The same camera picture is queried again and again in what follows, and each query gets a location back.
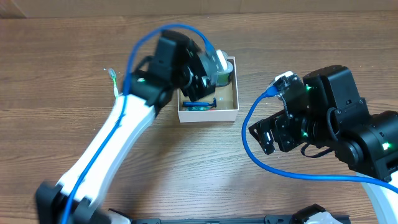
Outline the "blue disposable razor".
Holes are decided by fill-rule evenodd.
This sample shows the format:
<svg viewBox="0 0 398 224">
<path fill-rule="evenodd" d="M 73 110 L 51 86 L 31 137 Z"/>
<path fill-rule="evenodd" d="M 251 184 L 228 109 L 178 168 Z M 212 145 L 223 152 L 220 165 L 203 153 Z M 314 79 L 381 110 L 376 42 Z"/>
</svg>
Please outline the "blue disposable razor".
<svg viewBox="0 0 398 224">
<path fill-rule="evenodd" d="M 196 101 L 196 102 L 184 101 L 182 103 L 182 106 L 184 106 L 184 107 L 196 107 L 196 106 L 199 106 L 199 107 L 217 107 L 217 102 L 216 102 L 216 98 L 213 99 L 212 103 L 199 102 L 199 101 Z"/>
</svg>

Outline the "clear soap pump bottle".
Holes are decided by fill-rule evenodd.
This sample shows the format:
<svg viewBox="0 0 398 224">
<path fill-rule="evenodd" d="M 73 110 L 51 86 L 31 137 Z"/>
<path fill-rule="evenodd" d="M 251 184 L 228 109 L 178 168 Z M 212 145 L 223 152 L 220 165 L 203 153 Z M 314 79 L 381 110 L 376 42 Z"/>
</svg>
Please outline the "clear soap pump bottle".
<svg viewBox="0 0 398 224">
<path fill-rule="evenodd" d="M 229 60 L 227 60 L 226 63 L 227 69 L 218 74 L 218 79 L 216 82 L 217 87 L 227 86 L 231 82 L 231 72 L 233 71 L 234 67 Z"/>
</svg>

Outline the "teal toothpaste tube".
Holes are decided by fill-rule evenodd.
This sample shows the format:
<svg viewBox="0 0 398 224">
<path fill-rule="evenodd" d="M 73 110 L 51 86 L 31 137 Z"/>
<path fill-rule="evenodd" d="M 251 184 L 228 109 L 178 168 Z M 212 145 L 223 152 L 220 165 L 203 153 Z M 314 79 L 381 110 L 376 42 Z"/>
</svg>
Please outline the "teal toothpaste tube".
<svg viewBox="0 0 398 224">
<path fill-rule="evenodd" d="M 186 111 L 208 111 L 208 110 L 214 110 L 214 107 L 210 106 L 193 106 L 193 107 L 186 107 Z"/>
</svg>

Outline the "green toothbrush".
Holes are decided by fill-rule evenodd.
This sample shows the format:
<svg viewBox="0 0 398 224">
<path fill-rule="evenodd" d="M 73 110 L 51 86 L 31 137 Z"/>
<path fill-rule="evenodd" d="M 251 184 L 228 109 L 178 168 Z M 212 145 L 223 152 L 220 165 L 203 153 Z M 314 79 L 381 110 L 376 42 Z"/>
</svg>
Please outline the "green toothbrush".
<svg viewBox="0 0 398 224">
<path fill-rule="evenodd" d="M 117 78 L 117 76 L 116 76 L 116 72 L 112 69 L 112 68 L 109 68 L 108 69 L 108 73 L 109 73 L 109 77 L 112 79 L 112 81 L 113 81 L 113 93 L 114 93 L 114 97 L 115 97 L 115 99 L 117 99 L 118 97 L 119 97 L 119 91 L 118 91 L 118 86 L 117 86 L 117 83 L 116 83 L 116 78 Z"/>
</svg>

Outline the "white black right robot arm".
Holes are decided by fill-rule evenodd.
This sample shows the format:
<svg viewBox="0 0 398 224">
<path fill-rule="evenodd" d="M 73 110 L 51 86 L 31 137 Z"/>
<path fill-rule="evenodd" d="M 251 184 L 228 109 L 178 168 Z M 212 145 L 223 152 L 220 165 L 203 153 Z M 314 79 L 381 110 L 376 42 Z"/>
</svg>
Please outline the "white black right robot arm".
<svg viewBox="0 0 398 224">
<path fill-rule="evenodd" d="M 352 175 L 312 175 L 287 172 L 261 161 L 273 174 L 310 181 L 359 182 L 379 223 L 397 222 L 397 113 L 371 114 L 359 95 L 348 67 L 331 65 L 304 77 L 288 71 L 276 76 L 261 99 L 277 97 L 283 109 L 254 124 L 245 121 L 241 136 L 252 136 L 265 154 L 318 148 L 333 153 Z"/>
</svg>

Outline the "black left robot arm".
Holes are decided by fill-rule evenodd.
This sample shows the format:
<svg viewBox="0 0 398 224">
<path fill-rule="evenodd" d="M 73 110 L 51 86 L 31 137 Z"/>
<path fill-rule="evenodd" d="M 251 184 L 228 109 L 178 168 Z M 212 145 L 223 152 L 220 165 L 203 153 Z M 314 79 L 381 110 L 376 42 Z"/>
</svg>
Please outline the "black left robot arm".
<svg viewBox="0 0 398 224">
<path fill-rule="evenodd" d="M 122 93 L 79 160 L 54 185 L 35 193 L 40 223 L 130 223 L 113 209 L 102 211 L 106 193 L 139 136 L 179 89 L 191 101 L 216 88 L 228 69 L 226 55 L 205 39 L 200 48 L 183 34 L 185 24 L 167 24 L 141 38 L 126 65 Z"/>
</svg>

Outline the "pink open box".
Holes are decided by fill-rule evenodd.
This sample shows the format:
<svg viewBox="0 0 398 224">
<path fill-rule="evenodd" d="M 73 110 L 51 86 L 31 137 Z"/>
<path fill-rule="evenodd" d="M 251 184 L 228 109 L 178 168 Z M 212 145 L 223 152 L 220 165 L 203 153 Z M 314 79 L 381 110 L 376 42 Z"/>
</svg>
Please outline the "pink open box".
<svg viewBox="0 0 398 224">
<path fill-rule="evenodd" d="M 189 111 L 182 106 L 182 103 L 188 101 L 189 98 L 183 96 L 182 92 L 177 90 L 177 112 L 181 123 L 236 120 L 239 111 L 236 58 L 229 56 L 228 61 L 234 67 L 234 70 L 231 72 L 230 84 L 223 87 L 216 87 L 212 95 L 200 99 L 200 102 L 212 103 L 213 99 L 216 98 L 217 107 L 210 110 Z"/>
</svg>

